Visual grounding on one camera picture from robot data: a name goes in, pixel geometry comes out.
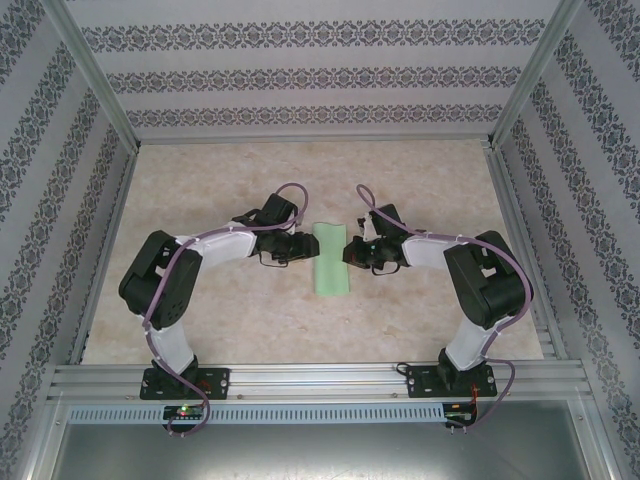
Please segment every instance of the beige tabletop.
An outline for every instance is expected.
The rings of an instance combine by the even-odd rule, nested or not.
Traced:
[[[346,224],[367,208],[394,203],[407,225],[505,238],[478,141],[320,142],[142,147],[91,328],[85,364],[148,363],[140,321],[117,287],[154,230],[195,234],[261,207],[285,182],[303,183],[311,203],[301,227]],[[283,196],[301,205],[295,190]],[[313,262],[267,268],[257,257],[227,262],[198,278],[183,316],[201,363],[324,363],[436,360],[462,319],[447,271],[403,268],[374,277],[349,267],[351,293],[314,294]],[[507,329],[490,355],[539,359],[530,315]]]

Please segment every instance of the green object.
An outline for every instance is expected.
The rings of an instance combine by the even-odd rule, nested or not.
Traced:
[[[349,293],[349,273],[342,261],[347,246],[347,226],[314,223],[313,234],[320,243],[320,255],[313,258],[316,295],[331,297]]]

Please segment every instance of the wire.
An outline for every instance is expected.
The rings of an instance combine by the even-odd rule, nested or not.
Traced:
[[[182,245],[180,245],[178,250],[176,250],[174,255],[171,257],[171,260],[169,261],[169,264],[167,265],[167,268],[164,271],[164,275],[160,279],[158,288],[156,288],[156,291],[153,295],[151,303],[149,304],[149,308],[147,309],[147,312],[144,315],[144,320],[142,321],[142,327],[144,328],[144,334],[147,339],[147,345],[149,346],[149,350],[151,350],[151,353],[153,354],[156,363],[169,375],[174,377],[176,380],[178,380],[180,383],[185,385],[190,390],[197,393],[198,396],[202,398],[202,401],[203,401],[202,406],[205,409],[205,414],[202,417],[202,421],[198,423],[195,427],[193,427],[191,430],[189,430],[188,432],[180,432],[180,433],[175,432],[174,430],[171,429],[171,424],[173,423],[173,419],[170,420],[169,423],[167,424],[167,430],[169,431],[169,435],[171,436],[179,435],[180,437],[184,438],[189,435],[193,435],[194,433],[204,428],[204,426],[209,421],[209,417],[211,415],[211,403],[209,402],[209,398],[207,397],[207,395],[200,388],[196,387],[194,384],[192,384],[191,382],[189,382],[188,380],[180,376],[179,373],[173,370],[163,360],[162,356],[160,355],[160,352],[158,352],[158,349],[153,343],[153,339],[151,338],[151,328],[152,328],[151,317],[153,316],[153,313],[158,307],[158,303],[160,303],[160,299],[167,285],[167,281],[169,280],[169,276],[171,275],[171,272],[173,271],[176,263],[178,262],[180,255],[182,255],[182,253],[187,248],[189,248],[189,246],[205,238],[211,237],[213,235],[218,235],[220,233],[231,232],[231,231],[233,232],[264,232],[269,230],[287,230],[291,228],[293,225],[296,224],[296,222],[298,222],[303,218],[304,212],[307,210],[307,207],[309,205],[309,192],[303,185],[295,182],[289,182],[289,183],[285,183],[280,188],[278,188],[278,190],[276,190],[276,194],[279,194],[282,190],[288,187],[296,187],[300,189],[302,191],[302,194],[304,195],[304,204],[302,205],[302,208],[292,218],[290,218],[284,223],[280,223],[278,225],[270,225],[267,227],[244,227],[244,226],[243,227],[235,227],[235,226],[221,227],[221,228],[216,228],[215,230],[210,230],[208,232],[204,232],[199,235],[196,235],[193,238],[190,238],[189,240],[184,242]]]
[[[424,230],[416,230],[416,229],[407,227],[404,223],[398,222],[397,220],[391,218],[389,215],[387,215],[386,213],[384,213],[383,211],[381,211],[379,208],[376,207],[376,197],[373,195],[373,192],[369,187],[360,183],[356,186],[356,192],[358,193],[362,201],[364,201],[364,203],[367,205],[367,207],[369,207],[372,211],[376,212],[386,221],[390,222],[391,224],[395,225],[398,228],[401,228],[405,232],[410,233],[412,235],[419,236],[419,237],[432,238],[434,240],[441,240],[445,242],[457,242],[457,243],[472,243],[482,248],[486,248],[487,250],[491,250],[496,255],[502,257],[515,270],[515,272],[518,274],[518,277],[520,277],[520,281],[524,286],[524,303],[522,304],[522,308],[518,311],[518,313],[516,313],[513,316],[513,318],[504,322],[499,327],[496,327],[495,331],[491,334],[491,336],[485,343],[484,347],[480,351],[480,355],[484,357],[484,359],[489,363],[502,363],[502,364],[509,365],[509,367],[511,368],[511,375],[509,377],[509,381],[507,382],[507,385],[502,390],[502,393],[498,396],[498,399],[494,402],[494,404],[487,411],[487,413],[485,413],[473,425],[467,427],[467,430],[472,430],[478,424],[482,423],[487,417],[490,417],[491,415],[493,415],[496,408],[498,408],[498,406],[500,405],[504,397],[509,392],[509,389],[511,388],[515,380],[516,367],[513,364],[513,362],[510,362],[509,360],[488,358],[487,351],[489,350],[489,347],[491,347],[491,344],[495,341],[495,339],[498,338],[498,335],[502,330],[516,323],[518,320],[524,317],[524,315],[527,313],[527,310],[529,310],[529,307],[531,306],[532,292],[530,288],[529,279],[527,278],[527,274],[524,272],[522,267],[518,265],[518,262],[516,262],[513,258],[511,258],[510,255],[508,255],[506,252],[499,249],[495,245],[492,245],[487,242],[483,242],[482,240],[478,240],[477,238],[473,238],[473,237],[465,237],[462,235],[457,235],[457,236],[444,235],[440,233],[425,232]]]

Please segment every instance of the patterned wallpaper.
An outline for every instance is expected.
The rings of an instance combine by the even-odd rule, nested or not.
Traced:
[[[490,133],[557,0],[70,1],[144,140]]]
[[[0,7],[0,478],[66,363],[132,161],[37,1]]]
[[[640,77],[632,1],[587,1],[502,145],[569,353],[640,478]]]

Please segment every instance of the purple cable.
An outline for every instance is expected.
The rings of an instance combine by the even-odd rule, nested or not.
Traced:
[[[363,191],[367,193],[369,198],[367,198],[365,196]],[[493,415],[493,413],[496,410],[496,408],[498,408],[498,406],[500,405],[500,402],[502,402],[504,397],[509,392],[509,389],[513,385],[513,381],[515,380],[516,367],[513,364],[513,362],[511,362],[509,360],[487,358],[486,354],[487,354],[487,351],[489,350],[489,347],[491,347],[491,344],[495,341],[496,338],[498,338],[498,335],[500,334],[500,332],[502,330],[504,330],[505,328],[507,328],[508,326],[513,325],[514,323],[516,323],[522,317],[524,317],[524,315],[527,313],[527,310],[529,310],[529,306],[531,305],[531,298],[532,298],[531,297],[531,289],[528,288],[529,287],[529,279],[527,278],[526,273],[524,273],[524,270],[522,269],[522,267],[520,265],[518,265],[518,262],[516,262],[513,258],[511,258],[509,255],[507,255],[504,251],[500,250],[498,247],[496,247],[494,245],[491,245],[490,243],[483,242],[482,240],[478,240],[477,238],[464,237],[462,235],[458,235],[458,236],[443,235],[443,234],[439,234],[439,233],[421,232],[421,231],[418,231],[418,230],[414,230],[414,229],[409,228],[406,225],[394,220],[389,215],[385,214],[384,212],[382,212],[378,208],[376,208],[376,197],[373,195],[373,192],[371,191],[371,189],[369,187],[367,187],[366,185],[358,184],[356,186],[356,192],[358,192],[358,195],[360,195],[360,198],[364,201],[364,203],[367,204],[367,206],[371,210],[376,212],[378,215],[380,215],[382,218],[384,218],[385,220],[387,220],[391,224],[395,225],[398,228],[401,228],[402,230],[404,230],[404,231],[406,231],[406,232],[408,232],[408,233],[410,233],[412,235],[417,235],[417,236],[425,237],[425,238],[432,238],[434,240],[442,240],[442,241],[445,241],[445,242],[473,243],[473,244],[478,245],[480,247],[486,248],[487,250],[491,250],[496,255],[499,255],[504,260],[506,260],[509,263],[509,265],[511,265],[513,267],[513,269],[518,274],[518,277],[520,277],[520,281],[522,282],[522,285],[524,285],[524,287],[525,287],[524,288],[525,299],[524,299],[524,304],[522,305],[522,308],[518,311],[518,313],[512,319],[508,320],[507,322],[503,323],[502,325],[500,325],[499,327],[496,328],[496,331],[491,334],[491,336],[489,337],[489,340],[487,340],[487,343],[485,344],[485,346],[480,351],[480,355],[482,355],[487,362],[502,363],[502,364],[508,365],[509,368],[511,368],[511,376],[509,377],[509,380],[507,381],[507,385],[502,390],[502,393],[500,394],[500,396],[498,396],[498,399],[494,402],[494,404],[487,411],[487,413],[485,413],[473,425],[467,427],[467,430],[472,430],[478,424],[482,423],[486,418],[488,418],[491,415]]]
[[[144,320],[142,321],[142,327],[144,328],[144,334],[145,334],[145,337],[147,339],[147,345],[149,346],[149,350],[151,350],[151,353],[153,354],[156,362],[169,375],[174,377],[176,380],[178,380],[180,383],[185,385],[187,388],[189,388],[189,389],[193,390],[194,392],[196,392],[198,394],[198,396],[200,396],[202,398],[203,405],[204,405],[205,410],[206,410],[202,421],[199,424],[197,424],[195,427],[193,427],[191,430],[189,430],[188,432],[180,433],[180,437],[184,438],[184,437],[187,437],[189,435],[193,435],[197,431],[199,431],[202,428],[204,428],[204,426],[209,421],[209,416],[211,415],[211,403],[209,402],[209,399],[207,398],[207,395],[202,390],[200,390],[198,387],[196,387],[194,384],[192,384],[188,380],[182,378],[179,373],[174,371],[162,359],[162,357],[160,356],[160,353],[158,352],[158,349],[153,344],[153,339],[151,338],[151,335],[150,335],[150,333],[151,333],[151,317],[153,316],[153,313],[155,312],[155,310],[156,310],[156,308],[158,306],[158,303],[160,302],[160,298],[162,297],[162,293],[164,292],[164,289],[165,289],[165,286],[167,285],[167,281],[169,280],[169,276],[171,274],[171,271],[175,267],[175,265],[176,265],[176,263],[178,261],[178,258],[180,258],[180,255],[182,255],[182,253],[190,245],[194,244],[195,242],[197,242],[199,240],[203,240],[203,239],[205,239],[207,237],[210,237],[212,235],[217,235],[219,233],[225,233],[225,232],[264,232],[264,231],[268,231],[268,230],[280,230],[280,229],[287,230],[291,226],[296,224],[298,222],[298,220],[302,220],[302,217],[304,216],[304,212],[307,210],[307,206],[309,205],[309,192],[307,191],[307,189],[303,185],[301,185],[299,183],[295,183],[295,182],[289,182],[289,183],[285,183],[280,188],[278,188],[278,190],[276,190],[276,194],[279,194],[282,190],[284,190],[287,187],[296,187],[296,188],[299,188],[300,190],[302,190],[302,193],[304,195],[304,204],[302,205],[302,208],[298,211],[298,214],[295,215],[294,217],[290,218],[286,222],[281,223],[279,225],[271,225],[271,226],[268,226],[268,227],[221,227],[221,228],[216,228],[215,230],[210,230],[208,232],[196,235],[195,237],[190,238],[189,240],[184,242],[178,248],[178,250],[176,250],[176,253],[174,253],[173,257],[171,257],[171,260],[169,261],[169,264],[167,265],[167,268],[164,271],[164,275],[160,279],[160,283],[158,285],[158,288],[156,289],[156,292],[153,295],[153,299],[151,300],[151,303],[149,304],[149,308],[147,309],[147,312],[144,315]],[[171,429],[171,424],[173,423],[173,420],[174,420],[173,418],[170,419],[168,424],[167,424],[167,430],[169,431],[169,435],[171,435],[171,436],[173,436],[176,433],[174,430]]]

